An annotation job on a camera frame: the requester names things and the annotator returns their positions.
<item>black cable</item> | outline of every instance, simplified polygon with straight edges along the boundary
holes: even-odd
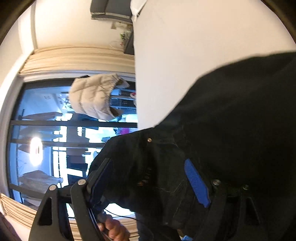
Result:
[[[151,233],[151,235],[152,235],[152,239],[151,239],[151,241],[154,240],[154,234],[152,233],[152,231],[150,230],[150,228],[148,228],[148,226],[147,226],[144,222],[142,222],[142,221],[140,221],[140,220],[138,220],[138,219],[136,219],[136,218],[129,217],[129,216],[120,216],[120,215],[117,215],[117,214],[112,213],[112,212],[109,212],[109,213],[111,213],[111,214],[113,214],[113,215],[116,215],[117,217],[121,217],[121,218],[130,218],[130,219],[136,220],[137,222],[140,222],[140,223],[143,224],[143,225],[149,230],[149,232]]]

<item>blue gripper pad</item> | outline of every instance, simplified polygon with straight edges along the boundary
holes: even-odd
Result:
[[[211,200],[209,199],[209,190],[190,159],[185,161],[184,170],[198,202],[203,204],[204,207],[209,207],[211,204]]]

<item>beige curtain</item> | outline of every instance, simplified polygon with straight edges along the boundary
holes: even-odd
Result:
[[[135,73],[135,60],[134,56],[110,47],[50,47],[35,50],[20,75],[65,70]]]
[[[3,206],[4,214],[10,216],[17,222],[27,226],[28,228],[32,227],[36,211],[32,208],[29,208],[17,201],[5,196],[4,194],[0,195],[1,205]],[[136,221],[129,218],[119,219],[122,225],[124,225],[130,232],[130,241],[137,241],[138,230]],[[75,241],[81,241],[81,236],[78,231],[78,227],[75,219],[70,219],[70,226],[73,233]]]

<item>silver bolt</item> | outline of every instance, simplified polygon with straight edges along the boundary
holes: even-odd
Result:
[[[218,180],[218,179],[214,179],[214,180],[212,181],[212,183],[213,183],[215,186],[219,186],[219,185],[221,184],[221,181]]]
[[[86,180],[84,180],[84,179],[80,179],[78,181],[78,185],[84,185],[85,183],[86,183]]]
[[[51,186],[49,187],[49,190],[50,190],[50,191],[53,191],[53,190],[55,190],[56,188],[57,188],[56,185],[51,185]]]
[[[243,185],[243,186],[242,186],[242,189],[248,191],[248,190],[249,190],[249,185],[247,185],[247,184],[246,184],[246,185]]]

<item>black jacket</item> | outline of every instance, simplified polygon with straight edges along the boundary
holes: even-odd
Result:
[[[198,203],[185,175],[190,158],[210,198],[212,179],[249,185],[269,240],[287,241],[296,237],[295,146],[296,54],[283,53],[201,77],[159,125],[111,138],[90,172],[110,157],[115,171],[107,199],[194,236],[208,209]]]

